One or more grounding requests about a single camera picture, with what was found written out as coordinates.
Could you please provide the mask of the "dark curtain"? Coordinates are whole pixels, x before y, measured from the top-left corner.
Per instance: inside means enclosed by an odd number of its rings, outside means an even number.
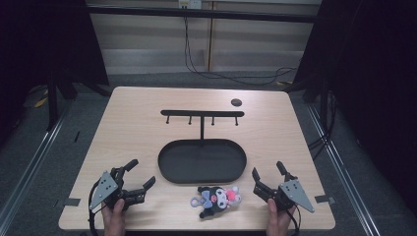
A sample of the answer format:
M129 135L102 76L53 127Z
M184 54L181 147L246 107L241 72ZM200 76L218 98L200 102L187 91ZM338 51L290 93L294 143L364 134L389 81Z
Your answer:
M81 83L109 85L87 0L0 0L0 144L23 114L30 89L56 85L65 97Z
M417 0L322 0L295 77L332 91L362 147L417 215Z

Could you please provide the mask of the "metal floor rail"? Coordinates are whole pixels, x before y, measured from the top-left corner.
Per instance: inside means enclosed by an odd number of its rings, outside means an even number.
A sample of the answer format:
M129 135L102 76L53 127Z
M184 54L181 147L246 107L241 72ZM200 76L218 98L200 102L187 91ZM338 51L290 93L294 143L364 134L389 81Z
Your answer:
M336 146L330 138L325 137L325 128L321 125L320 115L313 105L308 106L309 114L313 120L315 128L324 141L328 157L330 158L333 167L343 185L345 193L366 233L367 236L382 236L377 226L377 223L371 215L363 198L358 192Z
M66 105L63 108L62 113L58 116L58 120L55 124L46 131L36 152L32 156L29 165L25 169L23 176L20 178L16 188L13 190L11 197L0 210L0 236L4 236L6 234L8 228L13 222L13 219L24 200L41 163L53 146L70 109L71 104Z

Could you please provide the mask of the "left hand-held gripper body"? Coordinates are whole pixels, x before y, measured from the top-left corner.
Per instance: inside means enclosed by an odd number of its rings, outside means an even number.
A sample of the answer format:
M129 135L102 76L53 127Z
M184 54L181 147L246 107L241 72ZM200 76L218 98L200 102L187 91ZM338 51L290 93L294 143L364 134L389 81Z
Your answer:
M146 189L133 191L123 189L124 174L130 170L131 167L119 167L113 168L110 172L104 171L91 190L89 209L93 210L102 203L105 203L109 208L114 208L120 199L125 202L124 210L127 210L132 205L142 204L145 201Z

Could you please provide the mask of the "black metal stand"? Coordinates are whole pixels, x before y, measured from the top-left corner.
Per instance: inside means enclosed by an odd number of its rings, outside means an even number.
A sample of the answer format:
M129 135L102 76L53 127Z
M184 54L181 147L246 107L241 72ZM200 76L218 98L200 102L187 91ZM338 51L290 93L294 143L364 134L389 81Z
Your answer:
M54 71L50 72L48 77L48 126L47 130L51 131L56 125L59 114L58 114L58 103L57 103L57 78Z

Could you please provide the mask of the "black horizontal metal bar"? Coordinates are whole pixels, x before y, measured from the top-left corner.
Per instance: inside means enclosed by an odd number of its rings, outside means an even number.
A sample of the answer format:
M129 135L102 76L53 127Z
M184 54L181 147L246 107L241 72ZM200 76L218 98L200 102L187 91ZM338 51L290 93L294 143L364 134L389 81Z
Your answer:
M313 24L321 18L308 15L287 15L270 13L249 13L236 11L217 11L217 10L194 10L194 9L174 9L174 8L142 8L142 7L122 7L113 5L94 5L87 4L87 9L94 14L115 14L115 15L134 15L134 16L155 16L155 17L182 17L182 18L205 18L223 20L247 20L247 21L266 21L266 22L287 22L287 23L306 23Z

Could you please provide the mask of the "person's left hand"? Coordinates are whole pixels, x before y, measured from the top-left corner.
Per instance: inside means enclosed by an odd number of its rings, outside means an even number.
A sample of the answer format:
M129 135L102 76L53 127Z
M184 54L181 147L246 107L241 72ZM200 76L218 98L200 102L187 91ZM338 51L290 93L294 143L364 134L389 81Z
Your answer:
M126 234L126 217L123 211L125 201L120 199L114 205L114 208L104 206L101 210L104 236L125 236Z

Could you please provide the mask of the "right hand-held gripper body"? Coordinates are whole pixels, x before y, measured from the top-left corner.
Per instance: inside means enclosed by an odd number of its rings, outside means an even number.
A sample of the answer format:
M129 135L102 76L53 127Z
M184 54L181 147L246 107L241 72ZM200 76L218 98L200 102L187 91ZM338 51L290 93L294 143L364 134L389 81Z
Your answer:
M308 212L314 213L315 208L298 180L289 180L271 189L260 180L255 182L253 193L267 202L273 199L277 208L287 210L293 206L300 206Z

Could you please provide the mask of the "person's right hand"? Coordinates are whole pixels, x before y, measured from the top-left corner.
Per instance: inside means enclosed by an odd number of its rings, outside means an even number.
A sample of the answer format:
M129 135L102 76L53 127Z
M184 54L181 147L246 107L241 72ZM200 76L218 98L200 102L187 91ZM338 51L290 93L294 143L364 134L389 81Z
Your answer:
M275 201L268 199L267 236L286 236L294 211L294 206L289 211L279 211Z

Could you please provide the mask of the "white wall socket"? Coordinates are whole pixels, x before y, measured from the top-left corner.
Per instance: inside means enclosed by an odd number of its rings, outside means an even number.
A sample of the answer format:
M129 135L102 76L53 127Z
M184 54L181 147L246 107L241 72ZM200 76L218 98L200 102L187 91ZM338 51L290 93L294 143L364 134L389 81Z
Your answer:
M178 0L178 5L180 9L193 9L201 10L202 9L202 0Z

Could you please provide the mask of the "black hook rack with tray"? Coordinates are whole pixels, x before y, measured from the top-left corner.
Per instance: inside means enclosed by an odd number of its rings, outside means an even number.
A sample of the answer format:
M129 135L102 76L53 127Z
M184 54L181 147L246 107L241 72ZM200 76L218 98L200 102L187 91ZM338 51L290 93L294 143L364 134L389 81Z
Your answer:
M243 111L203 111L169 110L160 114L166 116L166 124L171 116L200 118L200 137L192 140L176 140L165 145L158 155L161 175L175 184L228 183L237 180L246 168L247 155L237 143L227 139L206 139L205 119L211 123L217 117L232 117L235 125L243 117Z

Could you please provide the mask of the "black and pink plush keychain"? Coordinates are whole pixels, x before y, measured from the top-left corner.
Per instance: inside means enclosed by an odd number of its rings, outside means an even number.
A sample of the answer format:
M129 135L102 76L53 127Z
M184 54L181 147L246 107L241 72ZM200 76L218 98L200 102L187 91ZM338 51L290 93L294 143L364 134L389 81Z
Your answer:
M199 195L190 199L192 207L202 207L199 218L214 216L230 207L237 207L242 202L239 188L199 187Z

